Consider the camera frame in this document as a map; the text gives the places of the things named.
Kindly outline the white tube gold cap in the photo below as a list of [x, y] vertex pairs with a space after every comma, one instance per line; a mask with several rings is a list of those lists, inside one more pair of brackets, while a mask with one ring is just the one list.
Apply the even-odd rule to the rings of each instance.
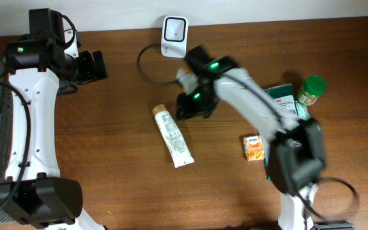
[[194, 159], [174, 118], [164, 104], [152, 109], [161, 136], [170, 152], [175, 168], [193, 164]]

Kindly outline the orange tissue packet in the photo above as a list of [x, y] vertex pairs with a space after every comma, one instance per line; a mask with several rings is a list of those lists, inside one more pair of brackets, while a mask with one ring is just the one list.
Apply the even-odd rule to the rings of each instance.
[[263, 160], [265, 151], [260, 135], [243, 138], [243, 147], [247, 161]]

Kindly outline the green 3M gloves packet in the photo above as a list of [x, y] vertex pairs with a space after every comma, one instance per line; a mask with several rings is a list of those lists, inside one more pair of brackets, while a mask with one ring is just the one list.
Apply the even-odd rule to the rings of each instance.
[[[282, 110], [298, 116], [298, 109], [296, 107], [296, 99], [292, 84], [283, 84], [266, 89], [266, 92], [274, 99], [274, 102], [281, 107]], [[270, 156], [270, 144], [261, 136], [264, 149], [264, 168], [266, 178], [271, 181], [268, 170], [268, 161]]]

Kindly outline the light green snack packet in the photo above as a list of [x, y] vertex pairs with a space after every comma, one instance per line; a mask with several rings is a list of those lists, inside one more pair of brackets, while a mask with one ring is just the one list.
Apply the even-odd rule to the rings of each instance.
[[308, 108], [305, 105], [302, 105], [300, 102], [296, 102], [296, 111], [298, 117], [301, 119], [308, 120], [311, 118]]

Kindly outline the green lidded jar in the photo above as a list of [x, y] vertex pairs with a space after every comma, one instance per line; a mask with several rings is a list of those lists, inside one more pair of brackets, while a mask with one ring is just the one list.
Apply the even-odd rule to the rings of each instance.
[[297, 100], [304, 106], [311, 106], [318, 101], [327, 89], [327, 83], [321, 76], [311, 75], [298, 90]]

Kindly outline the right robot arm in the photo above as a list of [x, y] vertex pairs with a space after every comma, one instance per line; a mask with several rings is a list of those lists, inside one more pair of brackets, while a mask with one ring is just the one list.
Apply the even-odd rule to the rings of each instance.
[[282, 110], [229, 56], [213, 59], [202, 46], [178, 54], [191, 74], [178, 77], [184, 92], [177, 98], [176, 117], [209, 118], [221, 101], [234, 108], [270, 145], [268, 174], [281, 201], [275, 228], [314, 229], [312, 218], [321, 215], [312, 202], [326, 167], [319, 123]]

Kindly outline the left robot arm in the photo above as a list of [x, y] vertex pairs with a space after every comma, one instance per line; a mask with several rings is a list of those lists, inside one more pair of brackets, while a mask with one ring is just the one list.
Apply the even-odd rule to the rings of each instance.
[[108, 73], [102, 53], [80, 51], [69, 18], [29, 11], [29, 32], [0, 60], [0, 225], [101, 229], [83, 207], [78, 181], [61, 177], [55, 149], [56, 98]]

